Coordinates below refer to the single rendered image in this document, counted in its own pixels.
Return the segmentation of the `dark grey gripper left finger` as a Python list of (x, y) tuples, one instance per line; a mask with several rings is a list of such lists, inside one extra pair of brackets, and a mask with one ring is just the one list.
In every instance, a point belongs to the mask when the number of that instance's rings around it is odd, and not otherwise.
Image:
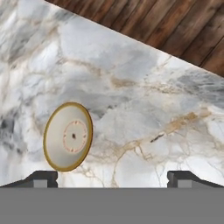
[(9, 183), (4, 187), (57, 188), (57, 178), (56, 171), (35, 171), (27, 178)]

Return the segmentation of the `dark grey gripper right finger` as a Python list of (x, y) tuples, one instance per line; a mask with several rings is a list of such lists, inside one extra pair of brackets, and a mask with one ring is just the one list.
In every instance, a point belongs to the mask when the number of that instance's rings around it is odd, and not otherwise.
[(213, 182), (203, 180), (190, 171), (168, 171), (168, 188), (223, 188)]

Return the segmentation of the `white bowl with gold rim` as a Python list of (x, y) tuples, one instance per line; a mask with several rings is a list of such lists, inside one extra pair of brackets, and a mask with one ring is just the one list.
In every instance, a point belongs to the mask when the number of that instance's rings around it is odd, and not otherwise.
[(54, 110), (44, 131), (43, 150), (48, 164), (58, 172), (76, 169), (86, 158), (93, 141), (93, 121), (77, 102)]

